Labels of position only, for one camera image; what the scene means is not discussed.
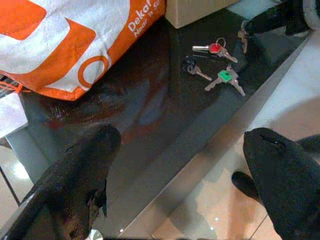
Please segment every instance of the black shoe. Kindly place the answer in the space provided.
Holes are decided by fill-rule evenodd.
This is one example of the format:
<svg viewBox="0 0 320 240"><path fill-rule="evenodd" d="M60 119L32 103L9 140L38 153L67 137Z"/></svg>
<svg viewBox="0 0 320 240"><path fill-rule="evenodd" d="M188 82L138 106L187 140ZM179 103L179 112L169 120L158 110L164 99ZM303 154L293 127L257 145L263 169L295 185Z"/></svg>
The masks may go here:
<svg viewBox="0 0 320 240"><path fill-rule="evenodd" d="M261 203L255 183L250 176L241 171L236 171L232 174L231 180L233 185L243 194Z"/></svg>

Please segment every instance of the beige floor tile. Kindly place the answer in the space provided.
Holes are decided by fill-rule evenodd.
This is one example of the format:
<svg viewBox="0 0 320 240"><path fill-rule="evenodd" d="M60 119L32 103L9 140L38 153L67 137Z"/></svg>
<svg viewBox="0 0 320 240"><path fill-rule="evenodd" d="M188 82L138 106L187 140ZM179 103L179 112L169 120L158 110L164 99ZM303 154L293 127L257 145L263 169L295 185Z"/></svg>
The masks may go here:
<svg viewBox="0 0 320 240"><path fill-rule="evenodd" d="M34 184L12 149L0 146L0 166L17 198L22 201Z"/></svg>
<svg viewBox="0 0 320 240"><path fill-rule="evenodd" d="M4 178L0 174L0 229L18 208Z"/></svg>
<svg viewBox="0 0 320 240"><path fill-rule="evenodd" d="M243 240L252 236L267 213L232 185L231 175L235 170L249 172L242 141L239 139L223 156L153 233L154 237Z"/></svg>
<svg viewBox="0 0 320 240"><path fill-rule="evenodd" d="M276 233L269 216L265 218L261 226L252 236L252 240L281 240L281 237Z"/></svg>

